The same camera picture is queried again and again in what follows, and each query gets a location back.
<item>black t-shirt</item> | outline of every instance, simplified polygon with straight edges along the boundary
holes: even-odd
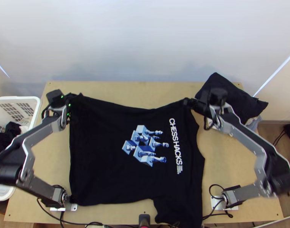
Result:
[[[152,199],[155,221],[200,227],[204,158],[184,100],[157,109],[71,101],[70,187],[82,206]]]

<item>chess piece graphic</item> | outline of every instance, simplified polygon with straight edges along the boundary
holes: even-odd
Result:
[[[161,135],[161,134],[163,134],[162,131],[149,131],[149,130],[146,130],[145,133],[148,134],[148,135],[153,135],[153,134]]]
[[[148,156],[155,156],[156,153],[154,153],[154,152],[150,152],[150,151],[141,151],[141,150],[138,152],[138,156],[139,156],[139,157],[142,157],[142,156],[145,156],[145,155],[148,155]]]
[[[166,142],[157,142],[156,139],[161,139],[157,135],[162,135],[163,132],[149,131],[144,125],[138,125],[136,130],[132,132],[130,140],[126,140],[122,147],[128,155],[134,151],[133,156],[141,163],[148,166],[153,166],[154,163],[166,163],[166,157],[156,157],[155,149],[158,147],[169,147]]]
[[[167,159],[165,157],[155,157],[155,156],[150,156],[150,159],[152,161],[152,163],[155,163],[155,162],[161,162],[161,163],[166,163],[167,162]]]

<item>wooden table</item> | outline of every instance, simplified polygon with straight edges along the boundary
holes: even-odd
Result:
[[[47,106],[47,92],[61,89],[64,94],[80,93],[85,96],[114,102],[121,105],[139,108],[157,108],[184,97],[194,97],[203,83],[180,82],[48,82],[42,97],[42,107]],[[211,212],[208,188],[211,184],[223,187],[247,185],[256,179],[254,172],[255,156],[241,145],[236,139],[221,134],[215,130],[203,130],[203,116],[193,112],[196,122],[200,125],[197,135],[199,150],[205,157],[203,176],[203,215]],[[69,127],[63,132],[54,133],[34,148],[36,160],[35,175],[49,184],[60,184],[70,194],[69,170]],[[88,223],[91,221],[103,224],[137,224],[138,215],[142,213],[154,217],[157,211],[152,200],[142,200],[127,204],[105,204],[89,207],[78,207],[76,212],[66,212],[64,219],[71,222]],[[250,199],[239,206],[238,211],[232,211],[233,218],[214,216],[205,223],[256,222],[282,219],[283,214],[279,200],[256,198]],[[59,217],[60,212],[52,212]],[[17,189],[10,198],[5,214],[6,221],[58,223],[57,220],[46,215],[38,206],[36,198]]]

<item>black cable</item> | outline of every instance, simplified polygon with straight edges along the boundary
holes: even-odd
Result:
[[[279,140],[282,138],[282,136],[284,136],[286,133],[284,132],[282,135],[279,135],[279,138],[278,138],[278,140],[277,140],[277,142],[276,143],[274,143],[273,145],[274,146],[276,146],[277,144],[278,144],[278,142],[279,142]]]
[[[62,217],[63,217],[63,214],[64,214],[65,212],[64,211],[62,211],[61,213],[60,213],[60,221],[59,221],[59,223],[60,223],[60,226],[62,227],[62,228],[64,228],[64,226],[63,226],[63,224],[62,224]]]
[[[281,133],[279,134],[279,136],[275,139],[275,141],[273,142],[273,145],[276,146],[279,142],[279,140],[282,138],[282,136],[284,136],[286,134],[286,132],[284,132],[285,130],[283,129],[283,131],[281,131]]]
[[[229,214],[228,211],[225,211],[225,213],[219,213],[219,214],[213,214],[214,210],[217,208],[217,206],[222,202],[224,201],[224,199],[221,199],[212,209],[212,211],[210,212],[209,215],[206,215],[206,216],[203,216],[202,217],[202,220],[205,220],[205,219],[208,219],[209,217],[211,216],[217,216],[217,215],[227,215],[228,217],[230,218],[233,218],[233,215],[232,214]]]
[[[222,202],[224,201],[224,198],[221,198],[221,197],[215,197],[211,194],[211,188],[213,186],[218,186],[220,187],[223,191],[224,191],[224,188],[219,185],[219,184],[212,184],[210,187],[209,187],[209,194],[211,195],[211,198],[214,198],[214,199],[217,199],[217,200],[220,200],[213,208],[212,208],[212,211],[210,212],[209,215],[206,215],[206,216],[203,216],[202,217],[202,220],[205,220],[205,219],[208,219],[209,217],[211,216],[216,216],[216,215],[227,215],[228,217],[230,218],[233,218],[233,215],[232,214],[229,214],[228,211],[225,210],[225,213],[219,213],[219,214],[213,214],[213,212],[215,211],[215,209],[217,208],[217,206]]]
[[[59,221],[59,222],[64,222],[64,223],[71,224],[71,225],[89,225],[89,224],[91,224],[91,225],[103,226],[103,224],[100,223],[100,222],[90,222],[90,223],[75,223],[75,222],[68,222],[68,221],[62,219],[62,216],[63,216],[63,215],[60,215],[61,218],[57,218],[57,217],[55,217],[54,215],[51,215],[49,212],[47,212],[47,211],[43,208],[43,206],[40,204],[40,202],[39,202],[39,198],[37,198],[37,203],[38,203],[38,205],[40,206],[40,208],[41,208],[41,209],[42,209],[42,210],[43,210],[47,215],[51,216],[52,218],[56,219],[56,220]]]
[[[41,119],[44,118],[44,113],[47,111],[47,109],[50,107],[51,103],[49,103],[44,109],[43,111],[41,112]]]
[[[212,184],[210,187],[209,187],[209,194],[211,195],[211,198],[214,198],[214,199],[217,199],[217,200],[223,200],[222,197],[215,197],[211,194],[211,188],[214,187],[214,186],[218,186],[220,187],[223,191],[224,191],[224,188],[221,186],[221,185],[218,185],[218,184]]]

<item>black cloth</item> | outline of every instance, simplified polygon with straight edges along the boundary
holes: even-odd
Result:
[[[150,198],[157,223],[201,227],[204,158],[197,147],[199,126],[183,100],[142,109],[80,94],[71,100],[70,116],[72,202],[87,206]],[[153,147],[154,141],[164,144]],[[128,154],[127,146],[135,148]],[[151,163],[153,157],[160,161]]]
[[[5,132],[0,133],[0,152],[11,144],[13,138],[21,133],[19,126],[19,124],[14,122],[9,122],[5,126]]]
[[[203,87],[196,93],[195,98],[200,99],[203,91],[212,88],[222,88],[228,92],[226,102],[232,106],[242,124],[245,124],[249,118],[260,115],[268,105],[268,102],[259,101],[258,98],[250,96],[218,73],[213,73],[208,78]]]

